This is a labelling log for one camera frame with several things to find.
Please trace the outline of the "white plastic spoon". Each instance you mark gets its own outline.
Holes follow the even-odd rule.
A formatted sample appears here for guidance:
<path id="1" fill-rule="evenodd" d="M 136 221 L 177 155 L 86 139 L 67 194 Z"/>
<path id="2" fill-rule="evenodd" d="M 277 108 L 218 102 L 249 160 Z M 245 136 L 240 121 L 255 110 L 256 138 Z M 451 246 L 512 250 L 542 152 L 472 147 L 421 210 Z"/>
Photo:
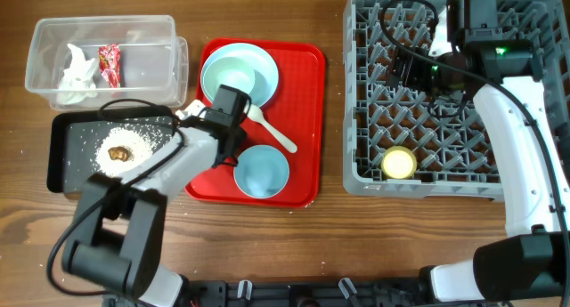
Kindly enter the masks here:
<path id="1" fill-rule="evenodd" d="M 245 108 L 245 114 L 249 120 L 263 126 L 268 131 L 268 133 L 270 133 L 286 151 L 292 154 L 297 152 L 297 145 L 291 139 L 289 139 L 287 136 L 285 136 L 283 133 L 281 133 L 275 127 L 273 127 L 265 119 L 263 111 L 258 106 L 254 104 L 249 104 Z"/>

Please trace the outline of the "light blue bowl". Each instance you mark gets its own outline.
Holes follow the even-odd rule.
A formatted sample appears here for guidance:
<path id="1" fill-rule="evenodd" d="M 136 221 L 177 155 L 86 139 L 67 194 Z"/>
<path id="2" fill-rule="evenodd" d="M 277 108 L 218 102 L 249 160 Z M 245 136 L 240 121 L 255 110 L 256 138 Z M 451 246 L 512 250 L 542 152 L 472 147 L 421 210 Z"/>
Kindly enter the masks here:
<path id="1" fill-rule="evenodd" d="M 289 182 L 289 162 L 284 154 L 270 145 L 250 147 L 237 158 L 233 178 L 238 189 L 255 199 L 279 194 Z"/>

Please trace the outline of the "yellow plastic cup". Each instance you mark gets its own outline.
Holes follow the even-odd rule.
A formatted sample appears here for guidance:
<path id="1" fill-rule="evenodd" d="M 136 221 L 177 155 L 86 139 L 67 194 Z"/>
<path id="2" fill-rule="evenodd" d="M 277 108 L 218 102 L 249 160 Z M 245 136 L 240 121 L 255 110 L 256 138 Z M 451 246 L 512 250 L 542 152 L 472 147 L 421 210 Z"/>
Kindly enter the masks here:
<path id="1" fill-rule="evenodd" d="M 394 146 L 386 150 L 380 167 L 388 178 L 409 179 L 416 172 L 417 165 L 417 159 L 410 149 Z"/>

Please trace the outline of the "brown food scrap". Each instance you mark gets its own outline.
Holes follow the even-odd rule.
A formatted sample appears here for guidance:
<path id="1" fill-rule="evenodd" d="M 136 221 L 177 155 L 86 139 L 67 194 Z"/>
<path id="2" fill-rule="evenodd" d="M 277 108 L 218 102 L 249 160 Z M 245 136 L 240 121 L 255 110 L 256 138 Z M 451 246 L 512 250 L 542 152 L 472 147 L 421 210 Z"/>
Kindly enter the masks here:
<path id="1" fill-rule="evenodd" d="M 111 147 L 108 149 L 108 154 L 113 161 L 126 162 L 132 158 L 132 152 L 124 146 Z"/>

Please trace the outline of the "pile of white rice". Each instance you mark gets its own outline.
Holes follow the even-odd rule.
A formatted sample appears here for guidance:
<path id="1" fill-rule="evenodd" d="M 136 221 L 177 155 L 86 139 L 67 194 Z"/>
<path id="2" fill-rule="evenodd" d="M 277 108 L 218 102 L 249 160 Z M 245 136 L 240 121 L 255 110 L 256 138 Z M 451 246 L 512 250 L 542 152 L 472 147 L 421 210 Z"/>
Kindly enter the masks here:
<path id="1" fill-rule="evenodd" d="M 111 160 L 108 149 L 116 146 L 124 146 L 130 149 L 132 158 L 126 162 Z M 95 164 L 99 172 L 114 177 L 140 165 L 152 154 L 151 143 L 138 132 L 116 127 L 111 129 L 102 140 L 101 146 L 95 153 Z"/>

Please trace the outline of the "red snack wrapper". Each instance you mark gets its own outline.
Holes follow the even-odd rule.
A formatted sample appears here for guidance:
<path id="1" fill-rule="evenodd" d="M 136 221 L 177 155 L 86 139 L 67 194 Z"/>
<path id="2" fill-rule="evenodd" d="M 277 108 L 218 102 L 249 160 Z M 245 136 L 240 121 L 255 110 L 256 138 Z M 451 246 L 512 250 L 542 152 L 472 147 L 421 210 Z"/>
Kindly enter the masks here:
<path id="1" fill-rule="evenodd" d="M 103 79 L 111 88 L 119 88 L 121 83 L 120 58 L 118 44 L 107 44 L 98 49 L 99 69 Z"/>

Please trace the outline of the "white tissue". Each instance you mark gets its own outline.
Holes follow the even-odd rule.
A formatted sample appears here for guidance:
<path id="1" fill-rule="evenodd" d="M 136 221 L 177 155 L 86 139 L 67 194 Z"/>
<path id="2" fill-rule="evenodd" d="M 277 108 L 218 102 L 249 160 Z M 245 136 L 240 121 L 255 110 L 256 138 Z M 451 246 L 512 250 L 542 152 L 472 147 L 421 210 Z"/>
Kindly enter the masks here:
<path id="1" fill-rule="evenodd" d="M 63 70 L 63 77 L 58 84 L 56 101 L 60 105 L 78 104 L 86 98 L 97 96 L 94 74 L 99 70 L 95 58 L 87 60 L 84 52 L 73 44 L 67 44 L 71 52 L 71 62 Z"/>

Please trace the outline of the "light green cup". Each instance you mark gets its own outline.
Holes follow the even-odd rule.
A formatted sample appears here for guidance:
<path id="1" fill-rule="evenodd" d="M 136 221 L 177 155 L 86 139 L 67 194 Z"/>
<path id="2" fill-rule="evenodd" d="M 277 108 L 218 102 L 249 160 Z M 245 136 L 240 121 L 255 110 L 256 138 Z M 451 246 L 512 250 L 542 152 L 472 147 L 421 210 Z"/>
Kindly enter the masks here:
<path id="1" fill-rule="evenodd" d="M 214 101 L 221 85 L 251 93 L 255 82 L 255 71 L 244 60 L 235 57 L 217 59 L 201 72 L 202 91 L 210 102 Z"/>

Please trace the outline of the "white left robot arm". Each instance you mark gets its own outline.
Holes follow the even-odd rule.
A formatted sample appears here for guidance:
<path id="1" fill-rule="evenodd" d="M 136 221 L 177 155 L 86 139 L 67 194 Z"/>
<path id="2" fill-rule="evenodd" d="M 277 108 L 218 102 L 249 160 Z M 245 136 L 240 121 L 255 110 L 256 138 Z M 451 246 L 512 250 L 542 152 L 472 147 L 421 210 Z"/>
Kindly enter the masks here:
<path id="1" fill-rule="evenodd" d="M 86 182 L 71 225 L 48 258 L 100 286 L 98 295 L 144 306 L 190 306 L 189 280 L 160 263 L 169 202 L 197 175 L 227 164 L 246 138 L 240 111 L 174 119 L 172 139 L 118 177 Z"/>

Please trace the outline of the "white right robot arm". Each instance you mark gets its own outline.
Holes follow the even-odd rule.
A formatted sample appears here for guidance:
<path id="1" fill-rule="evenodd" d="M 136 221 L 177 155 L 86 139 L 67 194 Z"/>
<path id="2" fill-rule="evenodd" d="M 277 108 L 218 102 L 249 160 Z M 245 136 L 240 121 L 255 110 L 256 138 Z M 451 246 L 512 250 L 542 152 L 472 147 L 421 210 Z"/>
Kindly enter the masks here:
<path id="1" fill-rule="evenodd" d="M 547 120 L 543 73 L 533 44 L 497 28 L 452 38 L 436 56 L 393 35 L 391 77 L 435 97 L 463 91 L 492 144 L 504 193 L 507 238 L 460 263 L 433 267 L 429 287 L 441 303 L 558 296 L 569 304 L 569 185 Z"/>

